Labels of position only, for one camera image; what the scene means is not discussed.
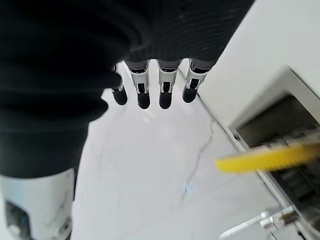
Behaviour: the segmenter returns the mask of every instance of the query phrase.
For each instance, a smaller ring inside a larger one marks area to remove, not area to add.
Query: yellow strap
[[[301,165],[317,156],[320,156],[320,143],[296,144],[225,157],[215,161],[215,166],[226,173],[274,171]]]

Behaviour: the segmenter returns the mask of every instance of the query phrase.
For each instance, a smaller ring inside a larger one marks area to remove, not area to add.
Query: black sleeve
[[[101,94],[120,83],[112,65],[147,38],[131,26],[146,16],[105,2],[0,1],[1,175],[79,165],[89,122],[108,109]]]

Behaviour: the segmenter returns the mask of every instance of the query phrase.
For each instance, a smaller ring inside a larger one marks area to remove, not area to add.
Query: robotic arm
[[[89,122],[108,109],[105,88],[119,105],[128,100],[116,63],[125,61],[147,109],[156,59],[167,109],[189,58],[182,98],[191,103],[253,1],[2,0],[0,190],[13,239],[70,239]]]

